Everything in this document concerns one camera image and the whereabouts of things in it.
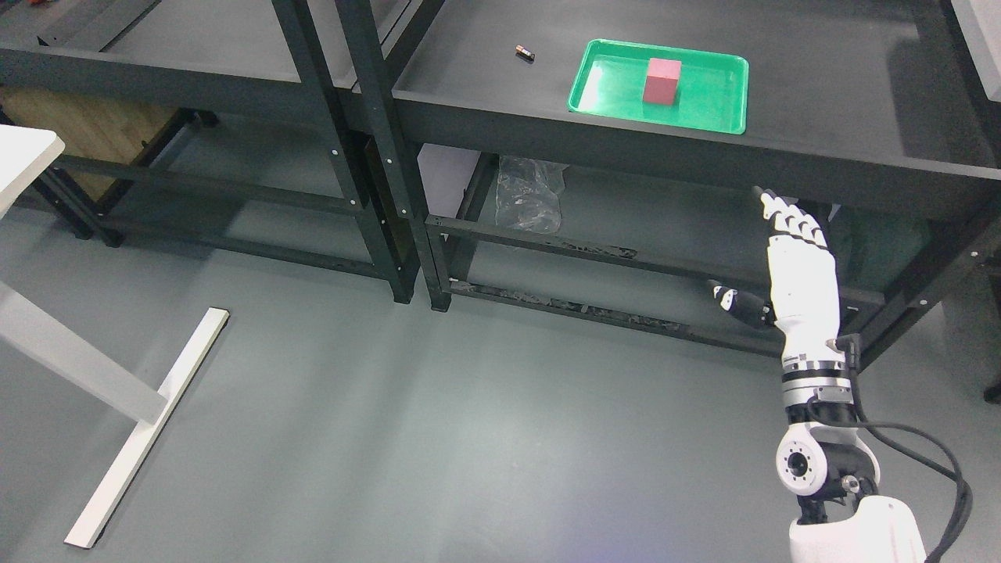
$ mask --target shelf frame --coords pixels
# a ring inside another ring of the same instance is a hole
[[[408,303],[413,295],[417,255],[401,240],[401,221],[387,216],[388,193],[379,194],[370,168],[371,150],[364,111],[351,92],[354,77],[348,73],[347,87],[336,87],[323,55],[315,22],[305,2],[272,0],[272,7],[295,66],[294,73],[270,72],[240,76],[219,72],[204,65],[178,64],[168,68],[127,60],[111,53],[88,52],[61,47],[25,47],[0,43],[0,82],[10,85],[43,87],[103,97],[142,100],[159,105],[197,108],[204,112],[237,113],[252,118],[305,124],[319,133],[328,161],[343,197],[281,189],[248,182],[198,174],[184,174],[143,165],[119,164],[64,155],[55,165],[60,169],[108,175],[140,181],[182,192],[216,193],[245,200],[318,210],[353,217],[361,232],[370,262],[340,258],[220,236],[167,224],[143,224],[113,217],[111,208],[95,208],[84,194],[65,181],[46,183],[64,206],[81,217],[78,232],[102,234],[109,244],[117,244],[121,233],[155,233],[216,248],[230,249],[316,267],[368,275],[388,283],[393,299]],[[432,18],[440,0],[410,0],[401,3],[377,36],[385,36],[386,53],[404,61],[419,42],[410,22]]]
[[[964,91],[969,97],[968,100],[956,100],[956,103],[975,116],[977,133],[983,135],[995,163],[1001,161],[998,148],[1001,128],[992,128],[992,124],[1001,122],[998,120],[1001,113],[984,103],[972,87],[976,83],[975,78],[971,78],[975,76],[971,74],[975,69],[961,35],[956,35],[958,25],[948,0],[915,1],[911,6],[923,41],[948,38],[948,50],[944,53],[948,58],[943,60],[950,72],[963,77]],[[455,218],[431,215],[427,211],[415,154],[410,150],[413,144],[419,143],[734,189],[760,184],[783,195],[811,201],[893,213],[903,210],[905,214],[927,219],[936,233],[932,241],[883,293],[842,289],[843,305],[851,312],[844,316],[842,329],[864,336],[865,365],[875,361],[1001,244],[1001,170],[996,167],[906,156],[872,157],[832,152],[751,135],[728,136],[593,116],[561,119],[532,108],[500,110],[468,100],[393,89],[395,81],[389,78],[395,72],[390,73],[386,68],[389,65],[376,56],[378,49],[371,10],[355,6],[352,10],[341,11],[340,18],[344,29],[352,30],[347,33],[348,47],[355,61],[366,117],[382,156],[386,158],[384,166],[393,198],[397,207],[405,205],[411,211],[410,224],[415,236],[423,239],[426,235],[427,244],[418,244],[418,253],[425,272],[434,272],[427,286],[435,310],[447,307],[447,296],[463,295],[640,330],[658,326],[656,320],[640,322],[638,326],[624,324],[621,312],[589,315],[582,313],[591,311],[583,304],[565,306],[570,302],[470,284],[466,276],[476,240],[667,274],[702,276],[712,273],[716,277],[728,277],[729,273],[729,278],[737,282],[751,275],[662,256],[645,257],[639,251],[597,241],[514,232],[477,222],[488,185],[477,186],[476,181],[483,180],[481,177],[477,180],[476,173]],[[630,150],[607,149],[616,146],[629,146]],[[907,201],[907,209],[901,208],[901,201]],[[660,332],[679,338],[693,334],[688,327]],[[728,338],[714,334],[710,338],[689,340],[745,350],[755,348]]]

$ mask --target plastic bag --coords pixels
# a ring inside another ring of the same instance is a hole
[[[560,213],[560,193],[565,184],[566,164],[533,160],[518,156],[502,156],[497,173],[497,226],[556,232],[563,216]]]

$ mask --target white table foot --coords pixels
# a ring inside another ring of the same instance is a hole
[[[121,500],[125,489],[128,488],[139,466],[142,465],[142,461],[149,453],[153,442],[160,435],[160,431],[167,419],[170,418],[174,407],[177,406],[177,402],[180,401],[184,390],[187,389],[228,318],[229,313],[221,309],[209,309],[205,313],[205,317],[202,318],[198,328],[191,335],[191,339],[184,346],[184,350],[181,351],[173,368],[170,369],[160,386],[159,394],[166,398],[166,406],[153,424],[142,421],[136,424],[100,485],[97,486],[97,490],[90,497],[90,501],[84,507],[76,524],[66,536],[64,541],[67,544],[85,549],[94,546],[94,542],[97,541],[97,537],[104,529],[108,518],[118,505],[118,501]]]

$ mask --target screw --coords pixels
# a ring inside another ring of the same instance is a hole
[[[859,480],[854,475],[846,475],[841,478],[841,488],[848,493],[858,493],[862,490]]]

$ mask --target black cable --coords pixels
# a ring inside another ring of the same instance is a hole
[[[868,430],[873,436],[875,436],[880,442],[883,442],[884,444],[893,448],[894,450],[897,450],[901,454],[904,454],[905,456],[917,462],[920,462],[921,464],[929,468],[934,469],[938,473],[941,473],[942,475],[948,477],[949,479],[951,479],[956,483],[956,499],[953,503],[952,516],[949,518],[948,524],[946,524],[946,528],[942,533],[942,538],[939,540],[938,546],[931,552],[931,554],[928,555],[927,559],[925,560],[930,563],[937,563],[938,561],[941,560],[946,550],[948,550],[952,546],[952,544],[955,543],[956,539],[958,539],[959,534],[963,531],[963,527],[966,526],[966,521],[970,517],[970,511],[973,509],[973,492],[970,489],[970,486],[966,483],[966,480],[963,479],[963,474],[959,467],[959,461],[956,459],[956,456],[953,455],[952,451],[949,450],[948,447],[946,447],[945,444],[943,444],[942,442],[940,442],[938,439],[928,434],[927,432],[924,432],[913,426],[896,424],[896,423],[870,422],[868,419],[865,419],[864,414],[861,412],[861,409],[859,408],[860,403],[857,402],[858,401],[857,382],[855,381],[855,378],[851,376],[850,380],[852,383],[852,395],[856,396],[855,407],[856,407],[856,414],[858,415],[859,418],[859,422],[841,422],[841,421],[827,420],[823,418],[822,416],[820,416],[820,413],[818,413],[816,410],[816,403],[818,401],[816,397],[813,397],[809,401],[807,401],[807,413],[809,413],[810,417],[814,421],[823,424],[825,426],[832,426],[838,428],[864,428]],[[911,434],[920,436],[925,440],[928,440],[929,442],[937,446],[940,450],[942,450],[945,456],[949,459],[949,463],[952,465],[953,470],[950,471],[949,469],[941,466],[935,461],[898,444],[896,441],[891,440],[890,438],[887,438],[885,435],[879,432],[878,429],[880,428],[901,430],[903,432],[909,432]]]

